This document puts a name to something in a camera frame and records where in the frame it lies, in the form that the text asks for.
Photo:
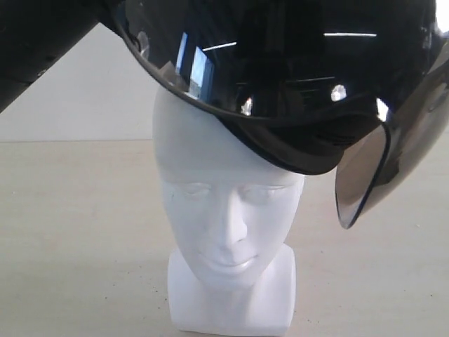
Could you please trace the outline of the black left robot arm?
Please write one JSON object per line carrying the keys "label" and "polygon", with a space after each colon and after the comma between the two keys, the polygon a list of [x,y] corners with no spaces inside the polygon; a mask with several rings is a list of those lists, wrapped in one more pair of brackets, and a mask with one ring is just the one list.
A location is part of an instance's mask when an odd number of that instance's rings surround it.
{"label": "black left robot arm", "polygon": [[94,26],[113,32],[120,1],[1,2],[1,111],[73,48]]}

